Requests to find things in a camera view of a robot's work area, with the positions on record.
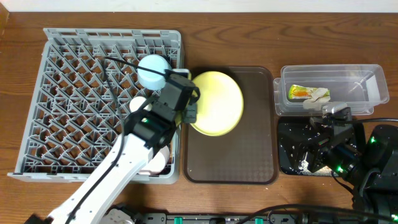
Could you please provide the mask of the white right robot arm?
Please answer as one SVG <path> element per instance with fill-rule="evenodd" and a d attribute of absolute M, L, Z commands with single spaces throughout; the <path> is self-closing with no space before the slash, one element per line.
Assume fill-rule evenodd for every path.
<path fill-rule="evenodd" d="M 365 138 L 365 120 L 282 119 L 277 141 L 282 164 L 300 174 L 328 168 L 353 196 L 353 208 L 397 222 L 397 126 L 377 125 Z"/>

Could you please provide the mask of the yellow plate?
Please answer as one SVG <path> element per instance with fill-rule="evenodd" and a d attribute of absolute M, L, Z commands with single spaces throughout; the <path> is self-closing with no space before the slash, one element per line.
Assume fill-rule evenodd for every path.
<path fill-rule="evenodd" d="M 230 76 L 209 71 L 193 79 L 199 88 L 197 120 L 192 127 L 207 136 L 222 136 L 239 123 L 244 110 L 243 93 Z"/>

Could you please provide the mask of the white tissue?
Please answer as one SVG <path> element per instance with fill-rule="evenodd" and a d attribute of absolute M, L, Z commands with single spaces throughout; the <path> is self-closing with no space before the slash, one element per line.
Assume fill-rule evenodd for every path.
<path fill-rule="evenodd" d="M 321 110 L 322 106 L 331 100 L 330 91 L 327 88 L 317 88 L 311 92 L 310 98 L 303 102 L 306 110 Z"/>

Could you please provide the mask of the white cup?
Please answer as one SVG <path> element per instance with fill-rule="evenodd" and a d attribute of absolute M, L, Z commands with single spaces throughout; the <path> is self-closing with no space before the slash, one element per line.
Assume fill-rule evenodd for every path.
<path fill-rule="evenodd" d="M 142 104 L 146 101 L 146 98 L 143 96 L 134 97 L 129 103 L 129 110 L 131 113 L 137 111 Z"/>

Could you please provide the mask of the white rice bowl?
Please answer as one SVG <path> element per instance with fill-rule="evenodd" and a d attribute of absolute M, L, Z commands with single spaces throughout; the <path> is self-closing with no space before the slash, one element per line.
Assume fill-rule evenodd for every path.
<path fill-rule="evenodd" d="M 139 175 L 157 175 L 163 171 L 170 158 L 170 149 L 168 146 L 164 146 L 158 151 L 153 159 L 143 167 L 138 174 Z"/>

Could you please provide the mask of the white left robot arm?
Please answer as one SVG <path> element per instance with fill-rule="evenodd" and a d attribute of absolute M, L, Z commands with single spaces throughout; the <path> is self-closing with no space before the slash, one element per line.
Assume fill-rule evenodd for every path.
<path fill-rule="evenodd" d="M 104 161 L 81 187 L 45 219 L 27 223 L 99 223 L 137 174 L 159 174 L 170 157 L 169 144 L 190 105 L 146 100 L 130 113 Z"/>

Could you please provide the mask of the yellow green snack wrapper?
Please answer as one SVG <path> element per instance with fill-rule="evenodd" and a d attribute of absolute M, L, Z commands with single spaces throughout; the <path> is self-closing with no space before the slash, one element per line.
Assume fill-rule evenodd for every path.
<path fill-rule="evenodd" d="M 288 99 L 297 100 L 297 99 L 309 99 L 311 98 L 311 94 L 317 90 L 317 88 L 305 87 L 300 85 L 292 85 L 288 91 Z"/>

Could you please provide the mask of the light blue bowl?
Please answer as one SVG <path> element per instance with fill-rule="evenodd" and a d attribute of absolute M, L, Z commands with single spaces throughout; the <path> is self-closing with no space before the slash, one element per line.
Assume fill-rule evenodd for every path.
<path fill-rule="evenodd" d="M 165 70 L 172 67 L 166 59 L 160 55 L 147 55 L 138 64 L 147 70 L 137 69 L 138 82 L 146 89 L 161 90 L 165 86 Z"/>

